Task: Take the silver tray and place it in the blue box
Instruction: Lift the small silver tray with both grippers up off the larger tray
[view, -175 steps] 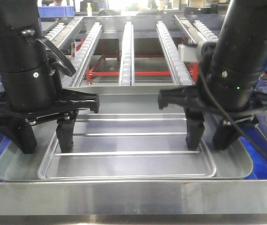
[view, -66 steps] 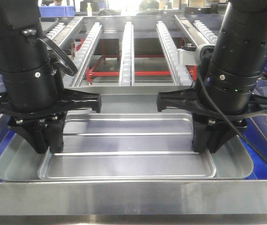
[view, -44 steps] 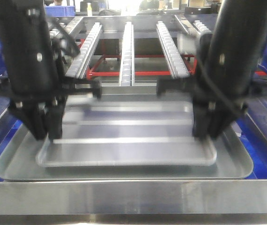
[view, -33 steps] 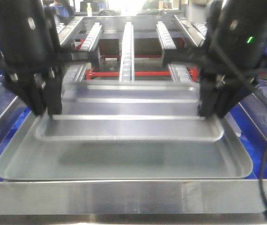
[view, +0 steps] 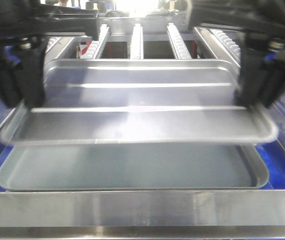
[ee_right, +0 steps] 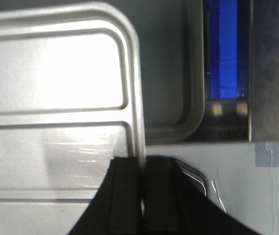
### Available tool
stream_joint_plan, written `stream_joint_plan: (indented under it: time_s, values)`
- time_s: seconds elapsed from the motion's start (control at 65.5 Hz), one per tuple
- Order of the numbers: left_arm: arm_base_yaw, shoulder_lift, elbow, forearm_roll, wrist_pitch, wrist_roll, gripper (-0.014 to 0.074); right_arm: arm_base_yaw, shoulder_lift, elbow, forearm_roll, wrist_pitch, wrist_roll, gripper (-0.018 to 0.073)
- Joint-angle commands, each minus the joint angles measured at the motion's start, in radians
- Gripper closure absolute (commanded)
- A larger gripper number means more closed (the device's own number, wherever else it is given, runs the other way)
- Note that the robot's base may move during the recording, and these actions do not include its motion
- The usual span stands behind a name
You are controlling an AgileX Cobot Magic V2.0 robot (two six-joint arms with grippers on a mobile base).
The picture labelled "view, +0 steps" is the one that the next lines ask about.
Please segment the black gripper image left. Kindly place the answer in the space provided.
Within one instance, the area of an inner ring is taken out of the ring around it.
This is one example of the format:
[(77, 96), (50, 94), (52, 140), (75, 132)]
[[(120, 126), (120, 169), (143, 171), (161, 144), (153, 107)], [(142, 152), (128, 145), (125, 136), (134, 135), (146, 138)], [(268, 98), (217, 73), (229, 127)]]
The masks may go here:
[[(39, 0), (0, 0), (0, 99), (15, 108), (22, 98), (28, 108), (41, 107), (46, 99), (44, 61), (48, 38), (89, 36), (99, 38), (97, 10), (42, 4)], [(21, 45), (19, 42), (30, 38)]]

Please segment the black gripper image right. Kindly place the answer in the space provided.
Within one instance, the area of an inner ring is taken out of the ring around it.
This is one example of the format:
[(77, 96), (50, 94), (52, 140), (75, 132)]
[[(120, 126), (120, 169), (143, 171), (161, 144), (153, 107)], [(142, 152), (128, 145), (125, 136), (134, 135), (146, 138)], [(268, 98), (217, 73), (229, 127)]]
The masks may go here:
[(237, 105), (269, 108), (285, 92), (285, 0), (192, 0), (188, 23), (243, 33)]

